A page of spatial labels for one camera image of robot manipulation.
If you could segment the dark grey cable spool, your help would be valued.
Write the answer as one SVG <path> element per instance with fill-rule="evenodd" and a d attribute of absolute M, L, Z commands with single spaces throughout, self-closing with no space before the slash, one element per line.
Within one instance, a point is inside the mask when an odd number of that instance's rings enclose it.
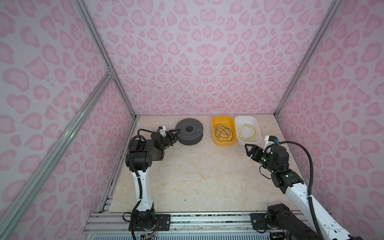
<path fill-rule="evenodd" d="M 180 130 L 178 142 L 186 146 L 198 144 L 204 136 L 203 124 L 197 119 L 183 119 L 177 123 L 176 129 Z"/>

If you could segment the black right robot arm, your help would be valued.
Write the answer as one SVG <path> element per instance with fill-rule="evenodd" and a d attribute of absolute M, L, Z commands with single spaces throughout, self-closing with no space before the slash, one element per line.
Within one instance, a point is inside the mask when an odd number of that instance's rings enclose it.
<path fill-rule="evenodd" d="M 289 167 L 290 155 L 283 143 L 273 143 L 265 148 L 246 144 L 246 154 L 271 174 L 274 186 L 281 190 L 309 221 L 306 225 L 300 221 L 284 204 L 268 207 L 266 225 L 281 227 L 297 240 L 359 240 L 343 228 L 315 199 L 310 182 L 304 180 Z"/>

